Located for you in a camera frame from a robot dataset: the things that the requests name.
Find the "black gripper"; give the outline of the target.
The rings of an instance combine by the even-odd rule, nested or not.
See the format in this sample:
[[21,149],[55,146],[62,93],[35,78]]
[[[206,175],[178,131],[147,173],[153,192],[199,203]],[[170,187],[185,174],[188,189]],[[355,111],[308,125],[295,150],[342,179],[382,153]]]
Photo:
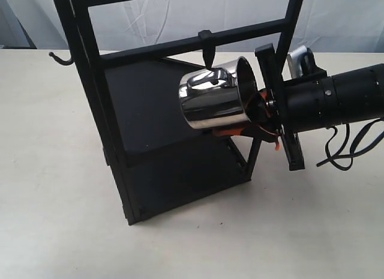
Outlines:
[[298,136],[288,123],[286,90],[281,70],[277,64],[274,47],[272,44],[258,47],[255,49],[254,54],[258,60],[266,89],[257,91],[246,102],[245,112],[251,122],[266,122],[271,117],[277,131],[260,124],[238,124],[214,128],[212,133],[217,137],[251,137],[267,143],[274,143],[275,149],[280,149],[278,139],[280,137],[288,160],[289,170],[303,170],[305,169],[304,156]]

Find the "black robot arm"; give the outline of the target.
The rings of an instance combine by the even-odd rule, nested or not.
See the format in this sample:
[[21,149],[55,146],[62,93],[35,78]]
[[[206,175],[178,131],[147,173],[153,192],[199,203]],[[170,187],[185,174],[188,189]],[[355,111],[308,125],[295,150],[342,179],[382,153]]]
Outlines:
[[290,80],[283,80],[282,67],[270,44],[255,50],[265,88],[258,92],[261,102],[253,107],[266,117],[264,122],[236,124],[215,128],[216,136],[247,136],[258,142],[274,142],[283,146],[291,171],[305,168],[298,133],[332,129],[345,125],[346,136],[334,154],[325,146],[326,158],[317,166],[327,163],[348,171],[336,161],[353,160],[375,148],[382,140],[379,134],[368,146],[358,146],[371,127],[383,121],[383,64],[329,76],[316,65],[314,55],[304,46],[288,54]]

